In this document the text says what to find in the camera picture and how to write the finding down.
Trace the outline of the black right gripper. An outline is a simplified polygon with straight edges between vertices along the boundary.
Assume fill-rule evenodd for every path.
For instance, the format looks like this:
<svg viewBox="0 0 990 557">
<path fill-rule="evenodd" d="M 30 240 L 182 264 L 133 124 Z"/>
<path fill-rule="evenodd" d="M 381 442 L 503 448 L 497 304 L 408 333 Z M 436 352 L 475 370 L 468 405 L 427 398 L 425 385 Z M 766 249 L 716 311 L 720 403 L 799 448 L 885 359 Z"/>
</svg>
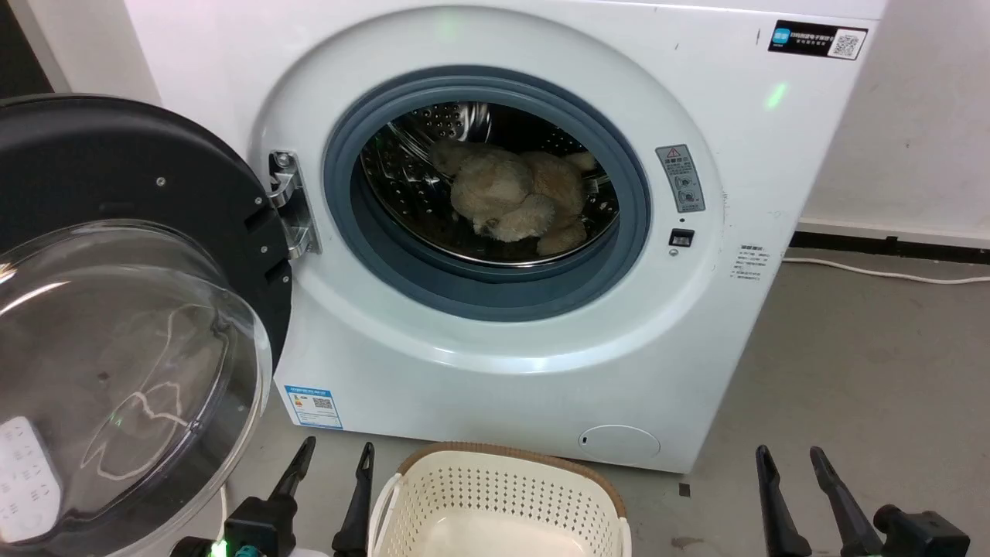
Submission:
<svg viewBox="0 0 990 557">
<path fill-rule="evenodd" d="M 828 497 L 842 547 L 841 556 L 965 556 L 970 537 L 934 511 L 909 514 L 893 504 L 874 514 L 873 524 L 886 536 L 882 542 L 870 520 L 835 471 L 824 449 L 809 450 L 814 475 Z M 756 449 L 756 472 L 767 556 L 811 556 L 780 489 L 780 473 L 770 448 Z"/>
</svg>

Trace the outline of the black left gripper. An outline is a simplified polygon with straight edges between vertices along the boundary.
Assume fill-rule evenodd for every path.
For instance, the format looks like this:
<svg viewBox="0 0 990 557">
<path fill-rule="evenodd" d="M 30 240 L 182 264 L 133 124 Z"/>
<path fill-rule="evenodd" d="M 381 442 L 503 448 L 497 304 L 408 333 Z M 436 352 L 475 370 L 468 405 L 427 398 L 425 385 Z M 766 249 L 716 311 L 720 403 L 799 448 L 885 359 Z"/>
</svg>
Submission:
<svg viewBox="0 0 990 557">
<path fill-rule="evenodd" d="M 315 436 L 306 437 L 269 498 L 245 498 L 226 519 L 227 556 L 290 556 L 293 553 L 297 546 L 293 521 L 298 511 L 294 497 L 307 476 L 316 445 Z M 333 556 L 367 556 L 374 461 L 374 444 L 367 442 L 358 460 L 356 486 L 349 508 L 340 530 L 333 536 Z"/>
</svg>

